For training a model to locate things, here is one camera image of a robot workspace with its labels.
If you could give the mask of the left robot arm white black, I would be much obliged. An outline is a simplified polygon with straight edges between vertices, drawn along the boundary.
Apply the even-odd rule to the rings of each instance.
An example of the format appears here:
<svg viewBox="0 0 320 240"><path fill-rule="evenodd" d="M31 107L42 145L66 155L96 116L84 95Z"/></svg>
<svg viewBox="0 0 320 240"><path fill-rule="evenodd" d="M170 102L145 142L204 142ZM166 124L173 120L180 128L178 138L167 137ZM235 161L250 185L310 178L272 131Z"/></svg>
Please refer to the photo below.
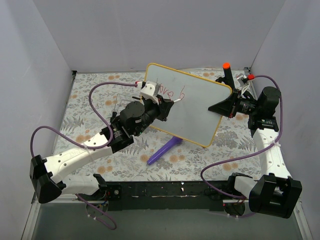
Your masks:
<svg viewBox="0 0 320 240"><path fill-rule="evenodd" d="M101 200L106 183L99 174L72 177L75 170L102 157L111 156L134 143L155 120L166 121L174 101L158 96L131 101L120 113L113 112L110 125L77 147L46 158L32 155L30 180L39 203L49 203L64 194L84 194Z"/></svg>

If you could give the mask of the yellow framed whiteboard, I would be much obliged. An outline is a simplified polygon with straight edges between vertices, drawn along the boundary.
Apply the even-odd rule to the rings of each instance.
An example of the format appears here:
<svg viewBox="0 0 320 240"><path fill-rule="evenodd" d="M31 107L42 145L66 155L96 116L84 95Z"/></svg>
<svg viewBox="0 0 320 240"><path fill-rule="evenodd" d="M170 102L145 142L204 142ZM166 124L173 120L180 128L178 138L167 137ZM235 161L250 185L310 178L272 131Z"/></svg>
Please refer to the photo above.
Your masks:
<svg viewBox="0 0 320 240"><path fill-rule="evenodd" d="M222 116L208 107L231 95L228 85L157 63L147 66L144 80L160 84L163 98L182 99L174 103L167 121L155 120L152 128L205 148L212 144Z"/></svg>

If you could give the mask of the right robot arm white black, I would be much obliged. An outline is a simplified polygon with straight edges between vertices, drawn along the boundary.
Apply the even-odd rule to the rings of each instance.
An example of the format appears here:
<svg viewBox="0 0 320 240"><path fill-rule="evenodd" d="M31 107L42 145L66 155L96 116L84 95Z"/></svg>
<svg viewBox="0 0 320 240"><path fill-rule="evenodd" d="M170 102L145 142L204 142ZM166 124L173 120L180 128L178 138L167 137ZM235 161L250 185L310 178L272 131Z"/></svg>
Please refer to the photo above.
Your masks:
<svg viewBox="0 0 320 240"><path fill-rule="evenodd" d="M281 105L281 91L267 86L258 99L242 97L237 90L208 110L228 118L237 113L248 115L248 128L258 150L249 156L259 157L260 179L255 181L245 174L234 173L226 186L227 195L232 199L248 199L249 209L254 213L288 219L299 200L302 184L292 178L279 145L282 128L274 114Z"/></svg>

